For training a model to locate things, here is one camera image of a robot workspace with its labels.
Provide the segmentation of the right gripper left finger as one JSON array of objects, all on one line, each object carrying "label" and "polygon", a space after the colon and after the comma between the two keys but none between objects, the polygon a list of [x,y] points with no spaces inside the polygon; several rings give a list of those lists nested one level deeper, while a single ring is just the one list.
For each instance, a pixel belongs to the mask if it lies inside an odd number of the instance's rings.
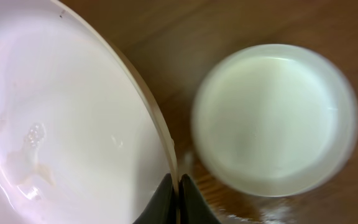
[{"label": "right gripper left finger", "polygon": [[172,177],[166,174],[133,224],[176,224],[177,205]]}]

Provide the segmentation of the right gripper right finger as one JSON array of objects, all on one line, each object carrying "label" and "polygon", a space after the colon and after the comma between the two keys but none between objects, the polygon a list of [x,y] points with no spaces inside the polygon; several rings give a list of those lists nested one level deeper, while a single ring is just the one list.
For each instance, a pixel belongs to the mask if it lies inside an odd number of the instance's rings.
[{"label": "right gripper right finger", "polygon": [[188,174],[182,175],[179,187],[181,224],[221,224]]}]

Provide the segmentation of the pink-rimmed white plate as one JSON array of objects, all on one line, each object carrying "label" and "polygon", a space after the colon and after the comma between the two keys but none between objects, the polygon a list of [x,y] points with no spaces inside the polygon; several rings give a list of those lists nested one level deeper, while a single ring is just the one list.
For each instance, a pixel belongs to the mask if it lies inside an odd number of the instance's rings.
[{"label": "pink-rimmed white plate", "polygon": [[166,122],[132,64],[60,1],[0,1],[0,223],[134,223]]}]

